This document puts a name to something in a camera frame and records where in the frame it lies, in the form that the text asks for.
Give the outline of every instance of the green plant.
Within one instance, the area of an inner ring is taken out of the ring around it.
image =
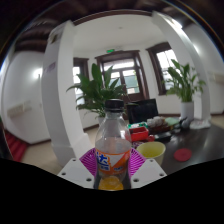
[[[119,78],[115,79],[111,83],[111,73],[113,66],[111,66],[103,75],[99,66],[92,64],[93,80],[89,81],[84,75],[77,75],[80,79],[80,83],[70,86],[66,92],[70,89],[81,89],[83,95],[76,99],[76,102],[80,99],[84,99],[84,104],[79,104],[76,109],[86,109],[88,112],[94,112],[99,117],[105,117],[104,104],[109,99],[121,99],[123,96],[127,96],[124,91],[124,85],[117,85]]]
[[[173,59],[172,62],[176,67],[168,68],[168,73],[171,75],[172,79],[163,81],[163,83],[173,84],[167,91],[167,95],[176,94],[182,102],[192,102],[194,93],[198,91],[203,93],[203,85],[206,85],[206,83],[203,80],[198,80],[195,84],[199,74],[195,73],[195,68],[190,68],[189,64],[183,66]]]

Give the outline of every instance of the floor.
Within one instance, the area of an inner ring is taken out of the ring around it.
[[[211,123],[224,129],[224,115],[213,116]],[[92,147],[95,145],[97,130],[98,128],[94,128],[86,131],[89,135]],[[57,175],[62,169],[53,152],[50,141],[30,146],[24,154],[21,162],[34,165],[55,175]]]

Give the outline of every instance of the window frame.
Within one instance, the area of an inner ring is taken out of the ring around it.
[[[134,60],[133,67],[113,69],[113,72],[122,72],[124,70],[134,69],[136,71],[136,76],[137,76],[137,80],[139,84],[139,90],[142,93],[144,99],[149,99],[148,85],[147,85],[142,61],[139,55],[139,50],[115,51],[109,54],[97,56],[95,57],[95,59],[97,60],[97,65],[100,67],[103,75],[105,74],[104,63],[117,61],[117,60],[133,59]]]
[[[166,90],[165,84],[162,82],[164,80],[163,72],[159,63],[159,59],[156,54],[164,52],[164,51],[168,51],[168,50],[172,50],[168,42],[163,42],[146,49],[146,51],[148,51],[149,53],[149,56],[154,68],[159,95],[166,95],[167,90]]]

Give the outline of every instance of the potted plant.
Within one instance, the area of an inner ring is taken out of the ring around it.
[[[84,99],[84,104],[79,104],[76,109],[79,110],[86,109],[89,112],[94,112],[98,114],[99,124],[103,121],[105,117],[104,104],[106,100],[109,99],[120,99],[126,96],[127,93],[124,91],[124,85],[117,85],[119,78],[111,82],[111,73],[113,66],[111,66],[105,75],[100,71],[99,66],[92,64],[92,76],[93,80],[89,80],[84,75],[77,75],[80,79],[80,83],[74,84],[67,89],[81,89],[83,95],[76,99],[76,102],[80,99]]]
[[[181,118],[187,117],[189,121],[192,121],[194,119],[193,95],[196,92],[203,93],[203,85],[206,83],[197,79],[199,74],[189,64],[183,66],[173,59],[172,62],[175,68],[168,68],[168,73],[172,78],[164,81],[164,83],[173,84],[167,91],[167,95],[176,94],[181,99]]]

